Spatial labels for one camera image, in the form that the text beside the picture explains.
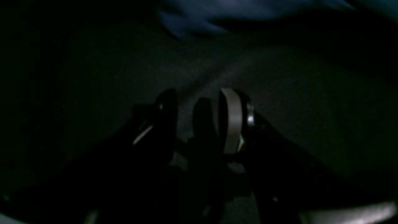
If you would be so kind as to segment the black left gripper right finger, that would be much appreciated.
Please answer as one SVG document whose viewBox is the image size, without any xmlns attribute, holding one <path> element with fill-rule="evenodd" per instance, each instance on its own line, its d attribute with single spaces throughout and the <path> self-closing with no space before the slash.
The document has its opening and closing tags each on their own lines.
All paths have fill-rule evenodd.
<svg viewBox="0 0 398 224">
<path fill-rule="evenodd" d="M 233 88 L 218 97 L 218 133 L 209 98 L 193 109 L 195 135 L 210 156 L 214 204 L 204 217 L 218 223 L 226 191 L 249 185 L 262 224 L 396 224 L 397 200 L 379 198 L 340 178 L 283 137 Z"/>
</svg>

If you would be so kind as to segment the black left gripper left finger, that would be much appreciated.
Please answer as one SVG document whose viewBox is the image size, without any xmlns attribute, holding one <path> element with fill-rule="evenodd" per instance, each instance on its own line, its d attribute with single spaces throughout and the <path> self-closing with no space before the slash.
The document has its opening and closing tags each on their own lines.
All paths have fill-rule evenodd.
<svg viewBox="0 0 398 224">
<path fill-rule="evenodd" d="M 125 223 L 137 217 L 148 180 L 173 158 L 178 97 L 173 88 L 136 104 L 111 137 L 63 170 L 1 199 L 2 224 Z"/>
</svg>

